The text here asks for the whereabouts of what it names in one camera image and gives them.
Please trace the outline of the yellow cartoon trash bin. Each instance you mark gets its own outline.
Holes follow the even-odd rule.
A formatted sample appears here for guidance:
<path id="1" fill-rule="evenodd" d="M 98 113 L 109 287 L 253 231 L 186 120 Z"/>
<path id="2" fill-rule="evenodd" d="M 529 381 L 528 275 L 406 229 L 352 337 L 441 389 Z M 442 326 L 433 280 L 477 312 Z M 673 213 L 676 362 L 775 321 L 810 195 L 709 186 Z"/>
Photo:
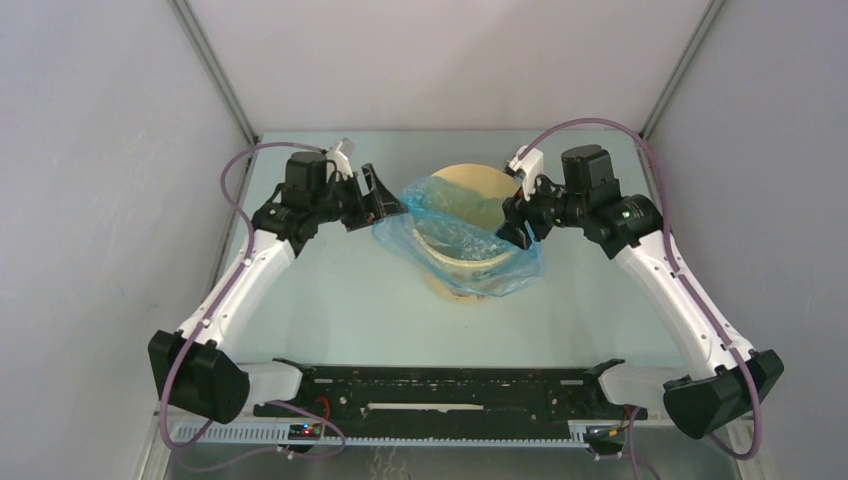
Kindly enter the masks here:
<path id="1" fill-rule="evenodd" d="M 539 280 L 539 250 L 521 250 L 496 236 L 502 203 L 516 185 L 480 164 L 443 168 L 409 187 L 413 244 L 428 287 L 457 303 L 504 297 Z"/>

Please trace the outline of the blue plastic trash bag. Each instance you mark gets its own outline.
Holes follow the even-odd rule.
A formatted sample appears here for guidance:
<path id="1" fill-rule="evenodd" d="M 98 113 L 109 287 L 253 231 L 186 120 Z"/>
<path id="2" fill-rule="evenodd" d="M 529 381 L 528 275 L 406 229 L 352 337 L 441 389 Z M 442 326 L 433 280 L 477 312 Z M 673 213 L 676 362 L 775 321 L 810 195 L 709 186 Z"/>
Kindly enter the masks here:
<path id="1" fill-rule="evenodd" d="M 407 212 L 372 228 L 384 248 L 463 294 L 504 297 L 543 277 L 542 249 L 523 250 L 499 238 L 503 201 L 516 192 L 505 174 L 479 175 L 468 184 L 431 175 L 407 185 Z"/>

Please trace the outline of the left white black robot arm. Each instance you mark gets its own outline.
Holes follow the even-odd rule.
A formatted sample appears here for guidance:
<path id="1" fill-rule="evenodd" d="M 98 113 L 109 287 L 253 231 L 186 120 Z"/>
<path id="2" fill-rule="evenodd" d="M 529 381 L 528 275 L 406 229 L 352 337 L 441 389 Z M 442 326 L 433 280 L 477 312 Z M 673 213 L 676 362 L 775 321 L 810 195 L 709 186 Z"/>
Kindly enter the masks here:
<path id="1" fill-rule="evenodd" d="M 316 403 L 301 369 L 278 360 L 245 362 L 234 349 L 277 278 L 323 224 L 347 231 L 407 213 L 374 167 L 351 169 L 343 145 L 291 154 L 284 179 L 252 216 L 235 260 L 194 313 L 175 331 L 158 331 L 148 355 L 163 407 L 213 422 L 234 420 L 247 405 L 277 401 L 292 416 Z"/>

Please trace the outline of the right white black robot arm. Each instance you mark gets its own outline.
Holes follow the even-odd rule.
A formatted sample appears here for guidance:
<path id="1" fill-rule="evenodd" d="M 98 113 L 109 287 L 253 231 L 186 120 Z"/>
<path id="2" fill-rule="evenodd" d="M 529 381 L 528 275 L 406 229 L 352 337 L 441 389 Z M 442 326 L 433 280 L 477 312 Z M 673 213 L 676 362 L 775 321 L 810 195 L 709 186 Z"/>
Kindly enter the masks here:
<path id="1" fill-rule="evenodd" d="M 578 228 L 647 295 L 681 354 L 675 370 L 614 359 L 588 375 L 585 411 L 606 418 L 628 404 L 667 415 L 685 435 L 701 439 L 753 412 L 784 372 L 773 350 L 757 350 L 718 311 L 689 272 L 663 217 L 648 197 L 624 196 L 609 152 L 599 145 L 561 155 L 565 181 L 544 173 L 543 154 L 522 146 L 504 171 L 520 180 L 503 203 L 499 238 L 523 250 L 554 228 Z"/>

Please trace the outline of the right small circuit board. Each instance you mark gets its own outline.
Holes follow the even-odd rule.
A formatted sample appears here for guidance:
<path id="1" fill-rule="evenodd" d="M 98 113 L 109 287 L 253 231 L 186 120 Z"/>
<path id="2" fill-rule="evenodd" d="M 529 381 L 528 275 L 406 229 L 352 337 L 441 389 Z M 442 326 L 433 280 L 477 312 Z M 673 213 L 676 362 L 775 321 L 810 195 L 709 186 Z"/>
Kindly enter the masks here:
<path id="1" fill-rule="evenodd" d="M 617 437 L 625 435 L 626 427 L 622 426 L 591 426 L 586 429 L 584 440 L 591 442 L 617 442 Z"/>

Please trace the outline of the small circuit board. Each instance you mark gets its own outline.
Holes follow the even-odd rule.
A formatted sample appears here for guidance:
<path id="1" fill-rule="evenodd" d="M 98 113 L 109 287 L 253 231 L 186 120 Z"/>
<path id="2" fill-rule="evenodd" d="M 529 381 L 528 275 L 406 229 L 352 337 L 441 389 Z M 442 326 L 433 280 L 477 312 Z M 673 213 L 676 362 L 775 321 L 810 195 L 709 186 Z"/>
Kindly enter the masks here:
<path id="1" fill-rule="evenodd" d="M 586 429 L 584 440 L 591 442 L 617 442 L 617 437 L 625 435 L 626 427 L 622 426 L 591 426 Z"/>
<path id="2" fill-rule="evenodd" d="M 323 437 L 323 425 L 321 423 L 296 423 L 290 424 L 286 439 L 289 441 L 318 441 Z"/>

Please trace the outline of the left small circuit board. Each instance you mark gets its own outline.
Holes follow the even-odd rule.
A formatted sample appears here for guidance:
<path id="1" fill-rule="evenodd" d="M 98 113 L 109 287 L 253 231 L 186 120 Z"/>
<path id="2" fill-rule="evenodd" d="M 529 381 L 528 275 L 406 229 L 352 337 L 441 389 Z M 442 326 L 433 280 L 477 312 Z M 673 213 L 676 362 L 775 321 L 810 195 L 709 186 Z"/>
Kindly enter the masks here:
<path id="1" fill-rule="evenodd" d="M 323 425 L 321 423 L 296 423 L 290 424 L 286 439 L 289 441 L 318 441 L 323 437 Z"/>

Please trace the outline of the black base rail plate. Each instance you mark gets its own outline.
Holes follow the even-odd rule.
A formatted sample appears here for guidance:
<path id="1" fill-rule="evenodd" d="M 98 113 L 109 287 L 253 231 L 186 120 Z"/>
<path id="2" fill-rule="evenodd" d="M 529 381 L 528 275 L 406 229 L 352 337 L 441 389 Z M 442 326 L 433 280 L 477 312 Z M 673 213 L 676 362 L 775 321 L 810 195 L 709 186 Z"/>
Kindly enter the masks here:
<path id="1" fill-rule="evenodd" d="M 312 365 L 291 405 L 345 434 L 529 434 L 551 438 L 578 421 L 619 426 L 594 369 Z"/>

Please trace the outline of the left aluminium frame post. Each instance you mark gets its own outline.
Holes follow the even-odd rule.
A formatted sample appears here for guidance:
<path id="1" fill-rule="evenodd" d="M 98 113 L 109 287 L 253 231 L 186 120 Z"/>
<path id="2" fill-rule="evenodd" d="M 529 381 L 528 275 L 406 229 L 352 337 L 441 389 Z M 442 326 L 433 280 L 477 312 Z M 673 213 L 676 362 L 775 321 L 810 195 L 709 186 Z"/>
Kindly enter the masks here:
<path id="1" fill-rule="evenodd" d="M 239 132 L 249 144 L 255 144 L 258 140 L 258 134 L 251 125 L 247 113 L 238 99 L 236 91 L 204 31 L 191 2 L 187 0 L 169 0 L 168 4 L 172 8 L 177 21 L 180 23 L 189 43 L 209 76 L 213 87 L 236 123 Z"/>

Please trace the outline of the aluminium frame post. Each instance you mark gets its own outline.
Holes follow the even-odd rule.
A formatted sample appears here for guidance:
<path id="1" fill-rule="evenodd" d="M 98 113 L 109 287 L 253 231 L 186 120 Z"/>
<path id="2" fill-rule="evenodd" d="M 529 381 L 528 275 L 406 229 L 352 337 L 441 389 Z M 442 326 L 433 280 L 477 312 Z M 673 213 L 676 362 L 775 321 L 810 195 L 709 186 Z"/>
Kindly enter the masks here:
<path id="1" fill-rule="evenodd" d="M 648 140 L 656 131 L 674 96 L 691 70 L 695 60 L 728 4 L 727 0 L 710 0 L 685 47 L 665 82 L 641 130 L 643 139 Z"/>
<path id="2" fill-rule="evenodd" d="M 187 0 L 169 0 L 168 4 L 172 8 L 177 21 L 180 23 L 189 43 L 209 76 L 213 87 L 236 123 L 239 132 L 249 144 L 255 144 L 258 140 L 258 134 L 251 125 L 247 113 L 238 99 L 236 91 L 204 31 L 191 2 Z"/>

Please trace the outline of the right aluminium frame post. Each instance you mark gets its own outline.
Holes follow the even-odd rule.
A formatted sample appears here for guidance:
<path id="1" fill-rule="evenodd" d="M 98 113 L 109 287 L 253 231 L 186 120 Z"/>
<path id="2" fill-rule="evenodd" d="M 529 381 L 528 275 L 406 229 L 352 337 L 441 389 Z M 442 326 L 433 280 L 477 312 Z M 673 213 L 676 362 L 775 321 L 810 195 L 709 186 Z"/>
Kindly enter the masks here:
<path id="1" fill-rule="evenodd" d="M 665 82 L 641 130 L 643 139 L 648 140 L 656 131 L 674 96 L 691 70 L 695 60 L 728 4 L 727 0 L 710 0 L 685 47 Z"/>

